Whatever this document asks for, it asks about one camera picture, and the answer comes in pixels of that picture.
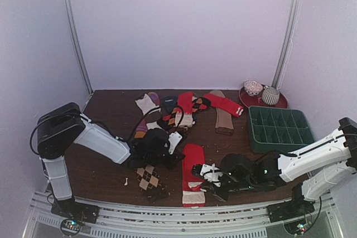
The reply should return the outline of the brown beige argyle sock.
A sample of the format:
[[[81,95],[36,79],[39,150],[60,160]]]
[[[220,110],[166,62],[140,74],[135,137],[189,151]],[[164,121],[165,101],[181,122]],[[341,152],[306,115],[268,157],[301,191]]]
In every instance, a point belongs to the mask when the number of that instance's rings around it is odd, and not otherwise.
[[[162,184],[155,168],[151,165],[136,169],[139,190],[150,203],[164,200],[169,197],[169,192]]]

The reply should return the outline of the red snowflake sock pair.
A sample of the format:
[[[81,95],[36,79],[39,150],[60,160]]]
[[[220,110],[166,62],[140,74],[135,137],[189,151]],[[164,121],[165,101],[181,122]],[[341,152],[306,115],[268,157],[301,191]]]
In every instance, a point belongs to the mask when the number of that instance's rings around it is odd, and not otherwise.
[[[204,207],[205,194],[200,189],[201,178],[192,174],[192,168],[205,163],[204,149],[196,144],[187,144],[183,149],[182,160],[182,204],[184,207]]]

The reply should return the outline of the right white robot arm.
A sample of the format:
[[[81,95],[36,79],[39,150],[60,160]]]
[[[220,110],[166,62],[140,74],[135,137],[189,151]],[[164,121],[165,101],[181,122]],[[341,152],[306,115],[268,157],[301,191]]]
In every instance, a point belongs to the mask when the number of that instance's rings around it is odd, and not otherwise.
[[[242,154],[227,154],[218,166],[196,164],[191,174],[203,179],[200,189],[210,191],[221,201],[229,193],[270,192],[296,178],[317,173],[293,190],[286,204],[290,216],[298,216],[308,202],[316,201],[346,177],[356,173],[356,122],[345,117],[330,135],[289,153],[266,153],[256,161]]]

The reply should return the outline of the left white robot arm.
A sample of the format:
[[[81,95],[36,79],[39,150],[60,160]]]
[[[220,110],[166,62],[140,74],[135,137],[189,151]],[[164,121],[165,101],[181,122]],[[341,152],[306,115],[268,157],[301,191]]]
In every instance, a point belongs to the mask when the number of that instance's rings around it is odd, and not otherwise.
[[[185,157],[176,149],[182,140],[177,130],[168,133],[153,128],[142,138],[135,138],[134,134],[131,132],[127,139],[114,135],[103,122],[82,113],[76,103],[67,103],[37,121],[30,135],[30,149],[42,161],[61,212],[68,218],[80,213],[80,205],[72,199],[65,163],[65,152],[72,144],[86,147],[116,164],[125,164],[129,169],[163,165],[172,170]]]

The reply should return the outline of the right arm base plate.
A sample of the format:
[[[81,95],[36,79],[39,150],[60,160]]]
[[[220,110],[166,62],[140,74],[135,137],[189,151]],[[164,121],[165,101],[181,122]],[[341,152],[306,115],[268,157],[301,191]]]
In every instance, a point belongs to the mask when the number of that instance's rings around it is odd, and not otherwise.
[[[313,202],[294,203],[288,201],[267,206],[267,214],[271,223],[290,220],[314,211]]]

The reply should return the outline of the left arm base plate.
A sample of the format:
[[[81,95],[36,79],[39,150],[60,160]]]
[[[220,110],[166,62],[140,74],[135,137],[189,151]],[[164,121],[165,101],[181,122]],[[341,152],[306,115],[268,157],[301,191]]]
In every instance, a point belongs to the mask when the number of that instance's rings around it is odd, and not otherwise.
[[[51,213],[65,218],[95,224],[99,215],[99,207],[73,200],[64,200],[55,202],[52,205]]]

